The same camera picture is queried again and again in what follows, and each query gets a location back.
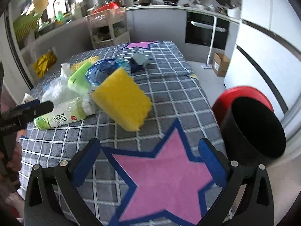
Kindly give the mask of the clear white plastic bag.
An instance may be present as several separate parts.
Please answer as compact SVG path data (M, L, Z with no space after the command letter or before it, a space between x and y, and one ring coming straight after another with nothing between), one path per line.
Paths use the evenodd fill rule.
M70 90L67 86L68 80L72 75L69 63L61 64L60 76L52 80L44 89L41 101L51 101L54 106L80 97L78 93Z

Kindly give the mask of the green label plastic bottle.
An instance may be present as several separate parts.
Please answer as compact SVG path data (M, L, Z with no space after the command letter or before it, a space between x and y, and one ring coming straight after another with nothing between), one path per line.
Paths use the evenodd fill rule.
M40 131L46 131L62 125L84 120L93 115L97 106L90 97L77 97L70 101L54 106L52 112L34 119L35 127Z

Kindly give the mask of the yellow plastic bag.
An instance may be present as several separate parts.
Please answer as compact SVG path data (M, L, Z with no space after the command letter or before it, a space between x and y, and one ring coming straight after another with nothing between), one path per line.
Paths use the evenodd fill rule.
M52 50L40 57L35 63L33 63L33 70L38 78L42 78L47 71L57 61L57 56Z

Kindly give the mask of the black bin with red lid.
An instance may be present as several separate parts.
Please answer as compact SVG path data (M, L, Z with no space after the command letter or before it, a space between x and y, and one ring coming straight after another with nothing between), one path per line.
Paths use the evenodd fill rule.
M229 160L244 166L268 166L284 154L284 129L271 102L258 89L228 89L215 101L212 111Z

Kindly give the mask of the green sponge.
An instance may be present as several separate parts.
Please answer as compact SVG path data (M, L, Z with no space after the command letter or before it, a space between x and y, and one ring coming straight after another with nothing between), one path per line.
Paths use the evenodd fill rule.
M80 94L85 95L88 94L91 88L90 83L86 80L86 72L87 70L93 66L92 63L86 62L80 68L78 68L69 78L67 82L67 87Z

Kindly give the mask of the blue plastic bag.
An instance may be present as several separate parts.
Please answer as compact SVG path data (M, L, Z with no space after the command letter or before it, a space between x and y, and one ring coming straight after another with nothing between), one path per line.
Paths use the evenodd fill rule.
M118 68L123 68L128 75L131 75L131 66L128 60L113 58L96 61L86 71L85 78L91 86L99 86Z

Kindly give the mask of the yellow sponge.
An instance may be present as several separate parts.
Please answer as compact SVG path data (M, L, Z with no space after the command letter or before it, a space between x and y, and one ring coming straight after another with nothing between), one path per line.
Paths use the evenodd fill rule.
M100 59L99 56L93 56L90 58L87 58L85 60L82 60L81 62L75 63L71 66L71 71L75 73L81 66L83 66L85 63L88 63L89 65L93 65L96 61Z
M151 110L152 102L123 68L110 74L91 94L93 101L128 132L137 132Z

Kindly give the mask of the grey checked tablecloth with stars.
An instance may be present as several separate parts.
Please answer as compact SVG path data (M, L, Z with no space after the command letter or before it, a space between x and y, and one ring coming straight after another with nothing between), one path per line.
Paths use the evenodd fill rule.
M192 69L177 46L171 41L164 41L151 44L149 50L138 47L122 49L124 47L125 44L122 44L90 50L67 58L54 66L30 95L41 97L48 84L59 76L62 63L73 65L96 56L100 59L130 59L142 53L150 63L145 70L132 76L153 103L144 125L139 132L127 132L101 110L84 120L47 131L39 131L33 122L29 123L26 137L19 141L22 146L22 170L19 173L21 187L18 193L23 199L32 167L36 163L42 167L56 166L61 160L71 159L91 138L98 138L102 146L150 152L175 118L181 121L195 156L199 156L198 142L203 137L225 153L207 97L198 80L188 76ZM127 190L127 184L102 151L86 181L78 188L89 209L104 225L109 223Z

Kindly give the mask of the yellow sponge near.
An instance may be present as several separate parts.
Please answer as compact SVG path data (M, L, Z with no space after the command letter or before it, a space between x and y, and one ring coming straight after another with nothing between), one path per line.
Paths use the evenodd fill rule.
M152 102L123 68L110 74L91 94L93 101L128 132L137 132L151 110Z

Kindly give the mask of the cream storage trolley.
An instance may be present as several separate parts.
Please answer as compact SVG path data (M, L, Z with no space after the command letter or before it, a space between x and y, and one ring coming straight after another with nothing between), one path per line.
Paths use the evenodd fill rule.
M130 43L126 8L93 12L85 17L94 49Z

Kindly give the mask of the dark blue small carton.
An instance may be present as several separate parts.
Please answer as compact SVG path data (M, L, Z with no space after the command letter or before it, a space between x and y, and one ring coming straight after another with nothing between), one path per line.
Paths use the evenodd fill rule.
M129 59L131 73L143 70L148 64L147 57L142 53L137 53Z

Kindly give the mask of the brown cardboard box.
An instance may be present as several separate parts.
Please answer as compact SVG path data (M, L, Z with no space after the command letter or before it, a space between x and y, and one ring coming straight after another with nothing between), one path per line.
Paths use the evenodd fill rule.
M212 69L217 76L225 77L230 64L230 59L222 53L214 53Z

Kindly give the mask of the white stick vacuum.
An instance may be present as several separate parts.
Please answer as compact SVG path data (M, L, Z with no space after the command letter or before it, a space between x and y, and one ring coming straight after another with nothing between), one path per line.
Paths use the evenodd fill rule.
M224 33L224 32L226 32L226 29L224 27L217 26L217 17L216 16L213 17L213 25L212 26L210 26L208 24L202 24L200 22L195 22L195 21L191 21L190 23L195 27L212 30L210 48L209 48L209 52L207 55L206 64L201 65L203 69L211 69L212 67L209 65L209 63L211 60L211 52L212 52L213 43L214 43L214 39L215 39L215 32L217 31L217 32Z

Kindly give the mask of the red plastic basket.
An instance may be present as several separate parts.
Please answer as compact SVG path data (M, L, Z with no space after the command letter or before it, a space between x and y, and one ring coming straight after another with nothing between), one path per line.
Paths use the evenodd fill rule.
M110 9L118 9L118 8L119 8L119 5L117 5L115 2L110 2L108 4L105 4L105 5L101 6L100 8L97 8L96 10L94 10L92 12L92 14L107 11L107 10L110 10Z

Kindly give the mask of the white refrigerator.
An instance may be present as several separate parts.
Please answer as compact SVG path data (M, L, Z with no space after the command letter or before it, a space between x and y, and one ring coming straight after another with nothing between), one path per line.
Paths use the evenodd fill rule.
M289 0L242 0L224 84L258 89L287 135L300 128L300 18Z

